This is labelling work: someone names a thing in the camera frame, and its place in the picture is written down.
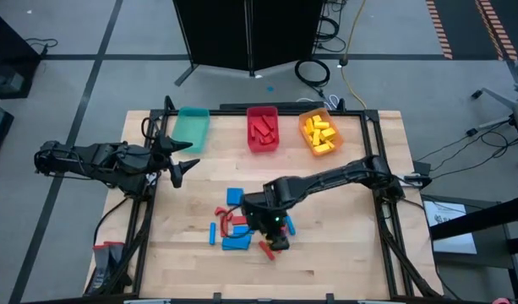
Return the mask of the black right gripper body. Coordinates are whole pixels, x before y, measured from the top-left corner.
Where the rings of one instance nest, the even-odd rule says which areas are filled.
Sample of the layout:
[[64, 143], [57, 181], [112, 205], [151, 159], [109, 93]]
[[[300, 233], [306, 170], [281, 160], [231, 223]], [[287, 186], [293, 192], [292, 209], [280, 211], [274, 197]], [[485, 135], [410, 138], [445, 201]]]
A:
[[274, 237], [286, 239], [283, 227], [286, 224], [286, 210], [291, 206], [292, 197], [277, 190], [246, 193], [241, 202], [248, 226], [254, 231], [260, 231], [267, 240]]

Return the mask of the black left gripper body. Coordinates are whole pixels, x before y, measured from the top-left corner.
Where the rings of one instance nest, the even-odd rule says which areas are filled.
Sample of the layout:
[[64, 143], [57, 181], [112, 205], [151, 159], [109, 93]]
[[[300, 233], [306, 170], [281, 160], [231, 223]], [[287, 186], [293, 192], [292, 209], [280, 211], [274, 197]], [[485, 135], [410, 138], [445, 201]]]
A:
[[148, 171], [153, 175], [150, 185], [156, 185], [161, 177], [163, 171], [169, 171], [171, 174], [172, 185], [175, 188], [180, 188], [183, 183], [183, 177], [175, 174], [175, 164], [172, 161], [172, 154], [162, 154], [159, 151], [159, 136], [165, 135], [162, 131], [158, 131], [152, 138], [150, 147], [150, 160], [148, 164]]

